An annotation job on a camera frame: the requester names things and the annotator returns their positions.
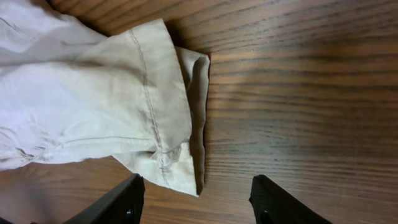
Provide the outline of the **beige shorts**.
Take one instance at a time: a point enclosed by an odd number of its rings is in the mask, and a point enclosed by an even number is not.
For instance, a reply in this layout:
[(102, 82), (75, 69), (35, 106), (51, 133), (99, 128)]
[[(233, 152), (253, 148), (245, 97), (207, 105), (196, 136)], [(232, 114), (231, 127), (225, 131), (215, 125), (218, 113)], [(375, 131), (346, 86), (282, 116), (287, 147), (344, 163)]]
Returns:
[(209, 67), (161, 19), (105, 37), (45, 1), (2, 1), (1, 169), (112, 156), (198, 196)]

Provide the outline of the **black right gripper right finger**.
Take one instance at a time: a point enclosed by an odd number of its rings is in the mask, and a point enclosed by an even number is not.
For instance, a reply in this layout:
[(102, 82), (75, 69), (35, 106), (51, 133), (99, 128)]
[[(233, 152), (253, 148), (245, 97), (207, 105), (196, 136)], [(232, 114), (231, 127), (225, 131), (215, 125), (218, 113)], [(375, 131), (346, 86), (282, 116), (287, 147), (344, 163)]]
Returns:
[(257, 224), (331, 224), (265, 175), (253, 177), (249, 202)]

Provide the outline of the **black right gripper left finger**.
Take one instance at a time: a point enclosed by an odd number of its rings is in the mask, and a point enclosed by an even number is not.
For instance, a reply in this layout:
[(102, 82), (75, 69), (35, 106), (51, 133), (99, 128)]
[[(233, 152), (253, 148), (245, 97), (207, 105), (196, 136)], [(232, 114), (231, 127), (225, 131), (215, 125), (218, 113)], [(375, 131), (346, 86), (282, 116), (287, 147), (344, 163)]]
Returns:
[(65, 224), (140, 224), (144, 179), (133, 174)]

